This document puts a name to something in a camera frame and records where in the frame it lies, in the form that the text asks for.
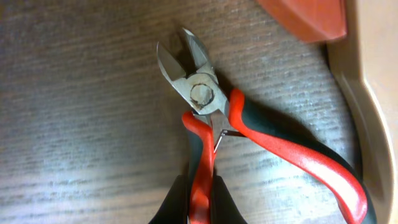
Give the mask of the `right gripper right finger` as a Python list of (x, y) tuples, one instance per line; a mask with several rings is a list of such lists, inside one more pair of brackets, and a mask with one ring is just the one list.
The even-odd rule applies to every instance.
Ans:
[(213, 178), (210, 217), (211, 224), (247, 224), (219, 175)]

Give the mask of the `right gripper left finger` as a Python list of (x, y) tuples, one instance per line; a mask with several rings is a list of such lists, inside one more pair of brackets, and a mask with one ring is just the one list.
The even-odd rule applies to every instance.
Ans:
[(188, 223), (188, 177), (178, 175), (149, 224)]

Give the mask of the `red handled side cutters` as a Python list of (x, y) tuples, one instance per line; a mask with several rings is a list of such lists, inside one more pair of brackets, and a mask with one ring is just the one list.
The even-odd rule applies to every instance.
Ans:
[(317, 139), (295, 133), (271, 118), (241, 90), (225, 92), (203, 42), (190, 30), (182, 35), (195, 65), (188, 73), (162, 44), (157, 62), (162, 75), (189, 104), (182, 115), (191, 145), (188, 162), (188, 222), (211, 223), (211, 191), (221, 140), (246, 138), (322, 183), (336, 198), (346, 223), (376, 223), (369, 192), (357, 172)]

